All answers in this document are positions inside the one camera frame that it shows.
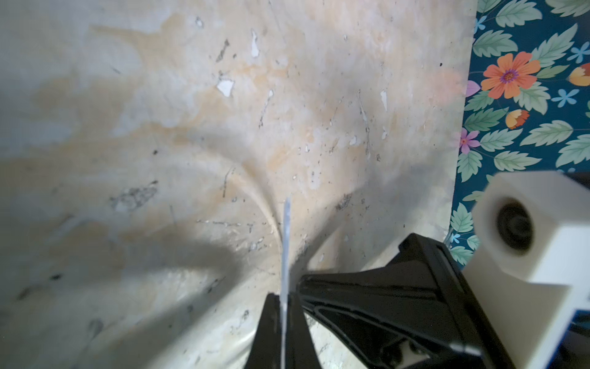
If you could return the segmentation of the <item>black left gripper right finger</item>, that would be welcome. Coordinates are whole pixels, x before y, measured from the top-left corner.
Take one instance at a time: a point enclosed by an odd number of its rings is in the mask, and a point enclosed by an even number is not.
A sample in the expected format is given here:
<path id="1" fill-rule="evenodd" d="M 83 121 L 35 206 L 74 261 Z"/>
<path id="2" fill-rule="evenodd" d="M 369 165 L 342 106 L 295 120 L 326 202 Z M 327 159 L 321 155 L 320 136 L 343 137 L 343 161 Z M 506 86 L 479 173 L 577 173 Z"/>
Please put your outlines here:
<path id="1" fill-rule="evenodd" d="M 290 293 L 287 306 L 287 369 L 321 369 L 304 309 L 297 293 Z"/>

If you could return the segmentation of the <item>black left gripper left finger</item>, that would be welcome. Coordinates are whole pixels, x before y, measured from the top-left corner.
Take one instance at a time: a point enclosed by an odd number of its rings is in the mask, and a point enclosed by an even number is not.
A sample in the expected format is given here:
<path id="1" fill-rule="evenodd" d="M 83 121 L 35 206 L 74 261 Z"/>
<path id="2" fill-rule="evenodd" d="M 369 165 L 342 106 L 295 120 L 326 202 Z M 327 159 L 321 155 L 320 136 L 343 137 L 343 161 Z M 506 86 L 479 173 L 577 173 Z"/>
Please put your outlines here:
<path id="1" fill-rule="evenodd" d="M 280 367 L 280 299 L 275 294 L 268 294 L 244 369 L 279 369 Z"/>

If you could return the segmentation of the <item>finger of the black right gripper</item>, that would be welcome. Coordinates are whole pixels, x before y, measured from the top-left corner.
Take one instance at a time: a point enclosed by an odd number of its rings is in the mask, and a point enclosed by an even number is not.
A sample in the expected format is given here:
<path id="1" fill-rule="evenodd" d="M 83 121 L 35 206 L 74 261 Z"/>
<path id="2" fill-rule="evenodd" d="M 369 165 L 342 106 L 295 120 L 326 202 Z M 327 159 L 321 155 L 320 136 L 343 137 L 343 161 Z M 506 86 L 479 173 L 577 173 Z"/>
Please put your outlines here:
<path id="1" fill-rule="evenodd" d="M 385 266 L 309 274 L 297 293 L 305 312 L 368 368 L 512 368 L 513 361 L 445 244 L 408 235 Z"/>

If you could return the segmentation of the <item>clear protractor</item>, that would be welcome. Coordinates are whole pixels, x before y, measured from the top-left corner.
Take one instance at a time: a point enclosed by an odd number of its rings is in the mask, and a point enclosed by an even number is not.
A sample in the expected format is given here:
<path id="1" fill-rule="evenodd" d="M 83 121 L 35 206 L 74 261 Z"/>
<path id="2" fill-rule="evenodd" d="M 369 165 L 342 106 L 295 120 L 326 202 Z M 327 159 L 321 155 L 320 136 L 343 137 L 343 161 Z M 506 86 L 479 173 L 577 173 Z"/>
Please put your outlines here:
<path id="1" fill-rule="evenodd" d="M 287 318 L 288 301 L 290 290 L 290 210 L 291 200 L 287 198 L 284 202 L 284 219 L 282 222 L 282 255 L 281 255 L 281 293 L 280 293 L 280 318 L 281 318 L 281 351 L 280 369 L 286 368 L 286 341 L 287 341 Z"/>

